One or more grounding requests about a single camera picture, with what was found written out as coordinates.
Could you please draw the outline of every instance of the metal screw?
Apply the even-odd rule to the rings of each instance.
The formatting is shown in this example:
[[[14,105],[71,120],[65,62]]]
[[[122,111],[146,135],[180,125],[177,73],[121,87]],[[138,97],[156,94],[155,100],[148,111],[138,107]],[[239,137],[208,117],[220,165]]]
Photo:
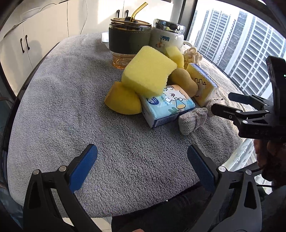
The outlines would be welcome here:
[[[251,175],[251,174],[252,174],[252,172],[251,172],[249,169],[246,169],[246,170],[245,170],[245,173],[246,173],[247,175]]]
[[[33,174],[34,174],[34,175],[38,175],[39,172],[40,172],[40,170],[39,170],[39,169],[36,169],[36,170],[33,171]]]
[[[59,167],[59,171],[60,171],[60,172],[64,172],[65,170],[67,170],[67,167],[66,167],[66,166],[60,166],[60,167]]]
[[[226,168],[225,168],[224,166],[219,166],[219,171],[225,172],[225,171],[226,171]]]

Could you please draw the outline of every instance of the cabinet door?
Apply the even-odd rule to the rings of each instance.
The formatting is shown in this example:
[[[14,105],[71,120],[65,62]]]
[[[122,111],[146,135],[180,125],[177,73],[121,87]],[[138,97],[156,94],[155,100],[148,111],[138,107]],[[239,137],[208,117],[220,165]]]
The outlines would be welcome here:
[[[0,62],[7,81],[17,96],[33,70],[25,46],[23,24],[18,25],[0,42]]]
[[[82,34],[108,31],[110,19],[122,17],[124,0],[86,0],[88,17]]]
[[[80,35],[88,15],[86,0],[67,2],[67,27],[69,37]]]
[[[34,67],[58,42],[68,37],[67,2],[63,2],[23,22],[28,54]]]
[[[126,10],[129,11],[128,16],[131,17],[133,12],[142,5],[141,0],[125,0],[123,8],[123,18],[126,17]],[[135,19],[153,24],[154,19],[162,19],[170,21],[173,3],[162,0],[149,0],[148,5],[143,8],[135,17]]]

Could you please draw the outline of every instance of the cartoon illustration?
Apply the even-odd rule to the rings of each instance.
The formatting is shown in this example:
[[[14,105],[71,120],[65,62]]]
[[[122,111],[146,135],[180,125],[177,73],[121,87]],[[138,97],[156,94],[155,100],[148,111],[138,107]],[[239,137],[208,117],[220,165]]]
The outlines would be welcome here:
[[[196,93],[195,97],[199,97],[206,88],[206,82],[202,82],[202,79],[198,78],[195,78],[195,82],[198,84],[198,92]]]
[[[181,109],[186,107],[186,105],[183,103],[183,100],[186,100],[187,98],[180,92],[180,90],[175,90],[173,87],[167,87],[163,90],[163,94],[166,96],[165,101],[176,102],[176,108],[172,107],[172,109],[169,109],[172,114],[178,113]]]
[[[160,41],[156,44],[157,48],[162,48],[164,46],[163,42],[162,42],[162,38],[160,38]]]

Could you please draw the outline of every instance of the tissue pack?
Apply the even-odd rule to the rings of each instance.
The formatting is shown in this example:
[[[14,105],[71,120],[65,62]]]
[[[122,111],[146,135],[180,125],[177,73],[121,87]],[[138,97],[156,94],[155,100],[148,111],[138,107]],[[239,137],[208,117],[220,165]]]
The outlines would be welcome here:
[[[162,95],[152,98],[139,96],[142,113],[151,128],[174,121],[195,108],[194,102],[178,85],[168,85]]]

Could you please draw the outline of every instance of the ceramic mug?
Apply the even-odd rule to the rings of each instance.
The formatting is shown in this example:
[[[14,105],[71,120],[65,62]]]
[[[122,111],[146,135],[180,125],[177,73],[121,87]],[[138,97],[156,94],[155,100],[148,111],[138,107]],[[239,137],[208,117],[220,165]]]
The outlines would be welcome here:
[[[166,53],[166,47],[176,46],[180,49],[183,44],[192,47],[191,43],[184,40],[184,31],[185,27],[182,25],[155,19],[151,29],[149,46],[164,54]]]

